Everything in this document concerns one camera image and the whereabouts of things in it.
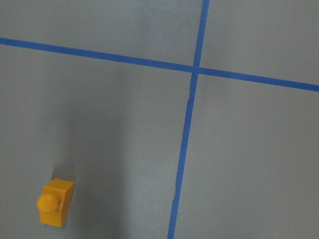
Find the orange single-stud block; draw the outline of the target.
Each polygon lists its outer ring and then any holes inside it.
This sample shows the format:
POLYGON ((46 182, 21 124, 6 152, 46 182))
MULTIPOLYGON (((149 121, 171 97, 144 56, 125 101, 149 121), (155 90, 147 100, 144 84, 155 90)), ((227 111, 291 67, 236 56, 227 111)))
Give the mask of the orange single-stud block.
POLYGON ((75 183, 55 178, 43 187, 37 200, 40 222, 54 227, 63 227, 67 222, 75 183))

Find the blue tape grid lines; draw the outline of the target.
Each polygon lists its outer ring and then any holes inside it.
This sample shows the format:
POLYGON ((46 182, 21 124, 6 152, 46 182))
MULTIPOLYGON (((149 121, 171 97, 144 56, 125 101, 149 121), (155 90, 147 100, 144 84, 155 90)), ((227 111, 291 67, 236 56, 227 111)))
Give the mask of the blue tape grid lines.
POLYGON ((318 1, 1 1, 0 236, 318 238, 318 1))

